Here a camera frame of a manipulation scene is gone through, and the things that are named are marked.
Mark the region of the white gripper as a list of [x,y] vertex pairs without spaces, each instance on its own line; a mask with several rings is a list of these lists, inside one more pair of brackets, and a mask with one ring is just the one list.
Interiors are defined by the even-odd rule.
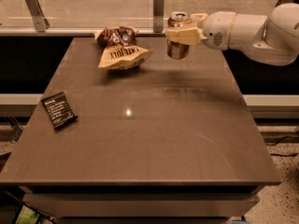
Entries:
[[195,46],[203,40],[203,43],[210,49],[227,50],[235,16],[235,12],[224,11],[210,15],[194,13],[190,15],[190,19],[197,25],[167,28],[165,35],[169,41],[183,45]]

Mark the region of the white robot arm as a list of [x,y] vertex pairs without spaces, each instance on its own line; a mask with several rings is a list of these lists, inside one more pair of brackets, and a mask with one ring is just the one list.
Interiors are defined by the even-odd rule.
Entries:
[[167,28],[165,35],[182,45],[239,50],[255,62],[285,66],[299,55],[299,5],[282,4],[267,16],[232,11],[192,14],[186,24]]

